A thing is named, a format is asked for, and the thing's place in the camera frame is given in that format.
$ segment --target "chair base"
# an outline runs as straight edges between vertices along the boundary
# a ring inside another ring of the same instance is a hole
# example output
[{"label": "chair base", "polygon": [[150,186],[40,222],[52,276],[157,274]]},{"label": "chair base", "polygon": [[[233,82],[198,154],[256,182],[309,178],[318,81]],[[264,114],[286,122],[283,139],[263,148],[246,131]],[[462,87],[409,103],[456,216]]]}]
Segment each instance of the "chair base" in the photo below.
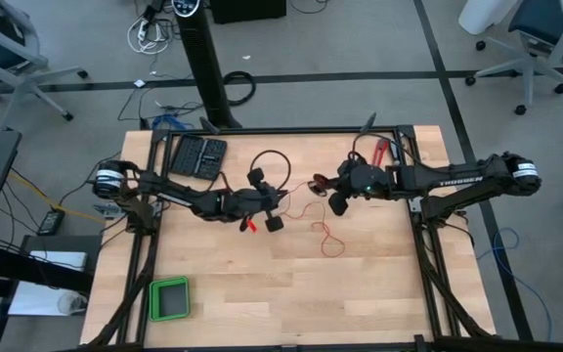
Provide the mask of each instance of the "chair base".
[{"label": "chair base", "polygon": [[530,55],[528,52],[514,48],[493,38],[487,38],[487,40],[496,44],[502,51],[507,53],[512,60],[475,72],[472,76],[473,80],[470,79],[471,77],[466,78],[467,85],[474,84],[475,77],[483,77],[509,70],[522,74],[525,99],[524,105],[518,106],[515,110],[516,114],[519,115],[524,114],[527,108],[534,104],[534,74],[536,72],[560,82],[560,85],[555,88],[555,93],[563,93],[563,75],[555,68],[549,66],[546,62],[538,60],[537,57]]},{"label": "chair base", "polygon": [[8,123],[12,118],[12,115],[15,113],[16,105],[25,94],[35,95],[45,104],[56,110],[66,121],[71,121],[73,119],[73,115],[65,108],[61,107],[54,100],[52,100],[47,94],[45,94],[45,92],[41,91],[38,85],[73,73],[76,73],[81,78],[88,77],[88,72],[86,72],[79,66],[49,72],[34,72],[19,77],[19,79],[14,81],[4,80],[2,78],[6,77],[0,77],[0,79],[3,81],[2,83],[0,83],[0,91],[10,87],[14,89],[10,103],[6,107],[6,112],[4,113],[4,119],[1,125],[1,129],[6,130],[9,128]]}]

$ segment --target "office chair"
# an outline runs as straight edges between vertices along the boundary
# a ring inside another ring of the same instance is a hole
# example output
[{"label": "office chair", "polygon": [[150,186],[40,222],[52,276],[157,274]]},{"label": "office chair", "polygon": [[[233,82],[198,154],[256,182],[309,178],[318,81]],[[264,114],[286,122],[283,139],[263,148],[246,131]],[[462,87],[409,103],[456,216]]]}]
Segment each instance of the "office chair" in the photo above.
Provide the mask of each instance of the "office chair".
[{"label": "office chair", "polygon": [[[524,0],[512,19],[509,30],[517,31],[525,51],[488,38],[506,52],[512,60],[507,63],[477,71],[466,77],[466,85],[475,84],[476,77],[512,70],[512,76],[523,75],[525,104],[514,112],[523,115],[534,103],[534,73],[548,76],[560,84],[555,93],[563,94],[563,75],[554,66],[563,64],[563,12],[559,0]],[[486,42],[476,44],[478,51],[486,48]]]},{"label": "office chair", "polygon": [[8,121],[25,94],[40,98],[66,121],[73,119],[73,115],[41,91],[38,84],[72,73],[86,78],[88,73],[78,66],[41,72],[47,68],[48,60],[40,55],[39,50],[38,36],[29,16],[0,0],[0,92],[14,89],[4,114],[2,129],[9,129]]}]

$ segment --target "white container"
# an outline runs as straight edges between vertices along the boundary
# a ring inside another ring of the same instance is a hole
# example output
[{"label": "white container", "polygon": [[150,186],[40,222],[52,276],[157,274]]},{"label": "white container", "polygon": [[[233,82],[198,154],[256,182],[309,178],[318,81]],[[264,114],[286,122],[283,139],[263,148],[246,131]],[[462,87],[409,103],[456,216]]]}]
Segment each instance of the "white container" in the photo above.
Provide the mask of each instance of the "white container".
[{"label": "white container", "polygon": [[518,0],[468,0],[459,15],[459,25],[470,34],[480,34],[501,22]]}]

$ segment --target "red cable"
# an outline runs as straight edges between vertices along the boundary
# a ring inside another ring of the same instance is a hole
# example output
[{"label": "red cable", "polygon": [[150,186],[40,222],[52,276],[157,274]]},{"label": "red cable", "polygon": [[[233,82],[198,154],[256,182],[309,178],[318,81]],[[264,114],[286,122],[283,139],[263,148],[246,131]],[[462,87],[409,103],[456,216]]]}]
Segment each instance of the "red cable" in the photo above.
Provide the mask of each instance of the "red cable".
[{"label": "red cable", "polygon": [[[306,185],[306,184],[307,184],[307,182],[304,182],[304,183],[300,184],[299,186],[297,186],[294,190],[288,192],[288,194],[287,194],[287,196],[288,196],[288,206],[286,207],[285,211],[283,213],[281,213],[280,215],[285,215],[292,220],[300,220],[305,216],[305,212],[308,210],[308,207],[310,207],[311,205],[315,205],[315,204],[320,205],[321,208],[323,209],[323,218],[322,218],[321,221],[317,221],[317,222],[312,223],[312,227],[314,228],[317,225],[321,225],[323,227],[323,232],[325,232],[325,237],[321,241],[321,253],[323,254],[323,256],[325,256],[327,258],[339,257],[347,249],[347,245],[345,244],[345,242],[343,240],[341,240],[341,239],[339,239],[339,238],[337,238],[337,237],[335,237],[334,235],[331,234],[331,229],[325,223],[325,206],[323,205],[322,202],[313,201],[313,202],[308,203],[306,206],[303,207],[303,211],[301,212],[301,215],[299,215],[299,216],[292,216],[292,215],[288,214],[288,210],[290,209],[290,205],[291,205],[290,194],[292,194],[293,192],[298,190],[301,186]],[[334,240],[334,241],[336,241],[336,242],[338,242],[342,245],[342,249],[340,250],[339,253],[337,253],[335,255],[329,255],[325,252],[325,243],[327,242],[328,239],[332,239],[332,240]]]}]

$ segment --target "wooden tabletop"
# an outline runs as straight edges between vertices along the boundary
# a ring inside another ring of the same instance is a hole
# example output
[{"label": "wooden tabletop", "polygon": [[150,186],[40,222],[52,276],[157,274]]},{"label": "wooden tabletop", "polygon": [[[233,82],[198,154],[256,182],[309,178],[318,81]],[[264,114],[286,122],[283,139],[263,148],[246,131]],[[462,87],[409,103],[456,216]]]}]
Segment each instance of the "wooden tabletop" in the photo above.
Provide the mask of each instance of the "wooden tabletop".
[{"label": "wooden tabletop", "polygon": [[[425,163],[449,163],[439,127],[416,126],[415,131]],[[223,169],[233,189],[249,187],[246,173],[251,160],[273,149],[291,160],[292,174],[285,188],[294,190],[314,173],[335,176],[351,150],[354,135],[218,138],[229,143]],[[122,158],[145,167],[150,139],[151,132],[127,133]],[[365,137],[358,141],[357,150],[371,158],[375,143],[375,138]],[[384,164],[391,162],[386,156]],[[156,164],[159,169],[159,158]],[[262,167],[265,180],[273,186],[286,174],[278,155],[267,154],[256,166]],[[209,185],[193,178],[170,177],[200,190]],[[176,204],[166,210],[154,279],[188,277],[191,315],[149,322],[146,347],[405,342],[419,333],[430,340],[407,204],[353,199],[345,215],[336,217],[326,198],[300,186],[291,199],[281,202],[278,213],[288,208],[288,215],[298,217],[310,203],[301,219],[284,216],[284,229],[273,234],[266,231],[262,214],[254,218],[256,233],[241,233],[238,223],[207,223]],[[329,238],[322,246],[323,226],[315,222],[322,220],[324,211],[331,234],[344,245]],[[461,219],[452,217],[449,222],[465,228]],[[105,234],[106,239],[120,230],[119,224]],[[440,238],[455,296],[482,328],[493,332],[468,236],[445,228],[440,230]],[[82,343],[97,335],[123,297],[132,242],[132,235],[121,235],[102,250]],[[140,302],[132,310],[130,336],[136,329],[139,307]],[[446,330],[444,312],[441,318]]]}]

